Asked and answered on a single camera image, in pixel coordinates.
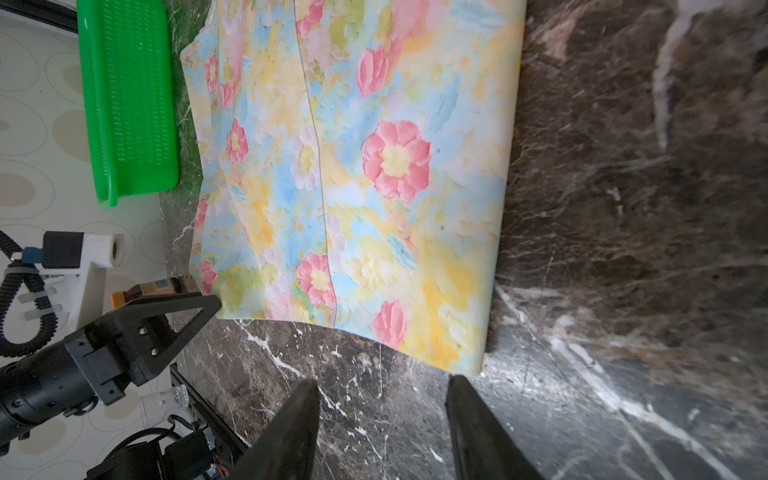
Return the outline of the floral pastel skirt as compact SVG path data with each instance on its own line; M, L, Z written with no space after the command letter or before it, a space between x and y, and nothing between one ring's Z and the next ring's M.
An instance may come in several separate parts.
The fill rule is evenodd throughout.
M482 369L522 1L215 1L182 51L220 317Z

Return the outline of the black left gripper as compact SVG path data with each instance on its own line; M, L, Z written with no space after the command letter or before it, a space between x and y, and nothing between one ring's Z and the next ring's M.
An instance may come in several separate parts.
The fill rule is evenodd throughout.
M107 314L103 334L80 330L1 368L1 445L48 420L81 416L156 378L216 316L199 292L141 297Z

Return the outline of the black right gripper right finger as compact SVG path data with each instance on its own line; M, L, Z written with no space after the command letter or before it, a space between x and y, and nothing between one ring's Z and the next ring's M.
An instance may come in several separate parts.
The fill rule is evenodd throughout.
M543 479L465 376L449 378L445 405L457 479Z

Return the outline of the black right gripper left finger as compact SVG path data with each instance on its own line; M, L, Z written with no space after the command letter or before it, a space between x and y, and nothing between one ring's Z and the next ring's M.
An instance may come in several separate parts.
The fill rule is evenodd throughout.
M320 392L302 380L228 479L311 479L320 420Z

